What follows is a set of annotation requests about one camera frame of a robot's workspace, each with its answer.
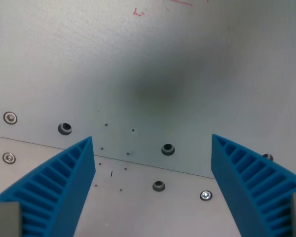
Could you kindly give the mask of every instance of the countersunk screw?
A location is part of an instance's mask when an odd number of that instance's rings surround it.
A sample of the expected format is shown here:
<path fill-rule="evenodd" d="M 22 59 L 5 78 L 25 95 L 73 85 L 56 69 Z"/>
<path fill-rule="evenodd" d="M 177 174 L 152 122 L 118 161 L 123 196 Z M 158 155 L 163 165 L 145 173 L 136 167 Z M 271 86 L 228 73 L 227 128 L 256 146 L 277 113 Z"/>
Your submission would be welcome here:
<path fill-rule="evenodd" d="M 18 121 L 18 117 L 13 112 L 5 112 L 3 115 L 3 120 L 7 124 L 16 124 L 16 122 Z"/>
<path fill-rule="evenodd" d="M 4 153 L 2 159 L 7 164 L 15 163 L 15 155 L 10 152 Z"/>
<path fill-rule="evenodd" d="M 273 158 L 273 156 L 271 154 L 264 154 L 263 157 L 269 159 L 270 161 L 274 160 L 274 158 Z"/>
<path fill-rule="evenodd" d="M 203 201 L 208 201 L 210 199 L 212 199 L 213 194 L 210 191 L 203 191 L 201 192 L 200 196 L 199 196 Z"/>

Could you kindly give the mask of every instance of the screw hole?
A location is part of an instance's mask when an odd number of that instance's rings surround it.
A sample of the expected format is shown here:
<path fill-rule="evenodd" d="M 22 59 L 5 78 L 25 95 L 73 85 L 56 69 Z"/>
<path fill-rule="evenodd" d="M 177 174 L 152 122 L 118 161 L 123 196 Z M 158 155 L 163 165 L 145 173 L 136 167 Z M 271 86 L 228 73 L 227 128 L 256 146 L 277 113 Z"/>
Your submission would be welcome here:
<path fill-rule="evenodd" d="M 165 156 L 170 156 L 173 155 L 173 153 L 175 152 L 175 148 L 172 144 L 165 144 L 163 145 L 163 147 L 161 148 L 161 152 L 165 155 Z"/>
<path fill-rule="evenodd" d="M 155 184 L 156 186 L 161 186 L 161 185 L 163 184 L 163 182 L 161 182 L 161 181 L 156 181 L 154 184 Z"/>
<path fill-rule="evenodd" d="M 156 181 L 152 185 L 152 189 L 156 192 L 161 192 L 166 188 L 166 185 L 161 181 Z"/>
<path fill-rule="evenodd" d="M 73 129 L 70 124 L 63 122 L 58 125 L 58 131 L 60 134 L 67 136 L 67 135 L 71 134 Z"/>
<path fill-rule="evenodd" d="M 68 123 L 63 123 L 63 128 L 65 129 L 65 130 L 70 130 L 71 129 L 71 126 L 70 126 L 70 124 L 68 124 Z"/>
<path fill-rule="evenodd" d="M 171 150 L 171 148 L 172 148 L 172 145 L 171 144 L 166 144 L 166 145 L 164 145 L 163 146 L 163 149 L 165 149 L 165 150 Z"/>

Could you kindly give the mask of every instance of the small hole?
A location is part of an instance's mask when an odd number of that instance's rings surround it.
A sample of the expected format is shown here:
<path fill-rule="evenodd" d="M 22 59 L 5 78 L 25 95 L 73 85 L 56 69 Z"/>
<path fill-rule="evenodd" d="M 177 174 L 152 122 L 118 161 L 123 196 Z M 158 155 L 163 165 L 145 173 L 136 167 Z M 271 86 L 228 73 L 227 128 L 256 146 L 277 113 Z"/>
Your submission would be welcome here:
<path fill-rule="evenodd" d="M 170 156 L 170 155 L 173 155 L 173 153 L 175 152 L 175 148 L 174 148 L 174 146 L 172 144 L 165 144 L 165 145 L 162 146 L 161 152 L 165 156 Z"/>
<path fill-rule="evenodd" d="M 73 129 L 70 126 L 70 124 L 68 124 L 66 122 L 63 122 L 63 123 L 58 125 L 58 131 L 59 131 L 60 134 L 67 136 L 67 135 L 71 134 Z"/>
<path fill-rule="evenodd" d="M 166 145 L 163 146 L 163 148 L 164 148 L 165 150 L 171 150 L 172 145 L 171 145 L 171 144 L 166 144 Z"/>
<path fill-rule="evenodd" d="M 70 130 L 71 129 L 71 126 L 68 123 L 63 123 L 63 128 L 65 130 Z"/>
<path fill-rule="evenodd" d="M 161 181 L 156 181 L 154 184 L 155 184 L 156 186 L 161 186 L 163 183 L 162 183 Z"/>

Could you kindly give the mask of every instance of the red marker writing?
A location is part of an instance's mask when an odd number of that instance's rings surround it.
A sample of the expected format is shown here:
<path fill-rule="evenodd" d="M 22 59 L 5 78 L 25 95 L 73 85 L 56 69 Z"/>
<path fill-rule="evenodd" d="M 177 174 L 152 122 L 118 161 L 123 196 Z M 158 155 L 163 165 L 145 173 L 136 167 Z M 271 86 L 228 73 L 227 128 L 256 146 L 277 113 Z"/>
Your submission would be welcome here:
<path fill-rule="evenodd" d="M 172 1 L 184 4 L 184 5 L 189 5 L 190 7 L 193 7 L 193 5 L 191 3 L 188 3 L 188 2 L 185 2 L 185 1 L 180 1 L 180 0 L 172 0 Z"/>
<path fill-rule="evenodd" d="M 133 12 L 134 15 L 136 16 L 143 16 L 145 13 L 141 12 L 140 14 L 137 13 L 137 8 L 135 8 L 135 11 Z"/>

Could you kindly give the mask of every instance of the metal floor panel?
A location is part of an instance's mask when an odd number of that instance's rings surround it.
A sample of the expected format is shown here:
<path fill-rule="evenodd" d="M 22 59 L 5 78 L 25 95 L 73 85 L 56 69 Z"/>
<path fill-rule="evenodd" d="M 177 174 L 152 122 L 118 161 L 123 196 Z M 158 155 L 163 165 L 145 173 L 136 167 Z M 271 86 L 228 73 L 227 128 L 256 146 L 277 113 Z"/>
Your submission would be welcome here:
<path fill-rule="evenodd" d="M 213 178 L 216 133 L 296 173 L 296 0 L 189 3 L 0 0 L 0 137 L 92 135 L 96 155 Z"/>
<path fill-rule="evenodd" d="M 60 151 L 0 138 L 0 193 Z M 3 162 L 6 152 L 14 164 Z M 95 162 L 75 237 L 240 237 L 214 179 L 97 156 Z M 158 180 L 166 185 L 162 192 L 152 189 Z M 211 200 L 200 199 L 204 190 Z"/>

